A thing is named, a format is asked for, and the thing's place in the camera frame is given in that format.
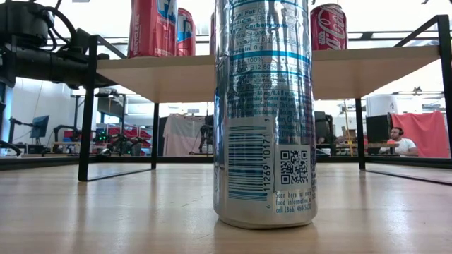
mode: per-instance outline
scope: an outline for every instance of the headphones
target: headphones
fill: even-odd
[[[401,127],[394,127],[395,129],[398,129],[398,135],[403,135],[403,129]]]

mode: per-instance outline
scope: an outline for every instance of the red soda can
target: red soda can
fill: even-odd
[[[311,11],[312,50],[347,49],[347,17],[338,4],[323,4]]]
[[[215,54],[215,13],[210,17],[210,54]]]
[[[177,56],[194,56],[195,53],[195,23],[186,9],[179,8],[177,14]]]
[[[129,58],[176,55],[176,0],[132,0]]]

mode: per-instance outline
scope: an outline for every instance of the man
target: man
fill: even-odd
[[[402,138],[403,129],[394,127],[391,129],[391,140],[398,144],[395,148],[395,153],[400,156],[418,156],[416,144],[409,138]],[[380,149],[380,153],[388,153],[389,148],[384,147]]]

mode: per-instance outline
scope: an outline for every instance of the shelf board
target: shelf board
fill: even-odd
[[[315,51],[315,99],[360,98],[439,59],[437,46]],[[213,56],[100,60],[97,72],[152,102],[212,102]]]

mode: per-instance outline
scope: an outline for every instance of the red curtain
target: red curtain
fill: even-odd
[[[401,127],[404,138],[411,139],[420,157],[449,158],[448,139],[443,115],[431,114],[392,115],[393,127]]]

